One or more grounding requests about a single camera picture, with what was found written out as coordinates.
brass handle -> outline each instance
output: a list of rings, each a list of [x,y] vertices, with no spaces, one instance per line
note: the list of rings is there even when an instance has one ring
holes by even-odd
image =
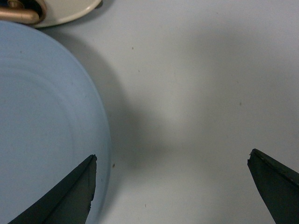
[[[26,1],[8,0],[8,7],[0,7],[0,20],[19,22],[28,25],[34,25],[44,20],[47,7],[43,0],[35,0],[38,5],[38,12],[25,8]]]

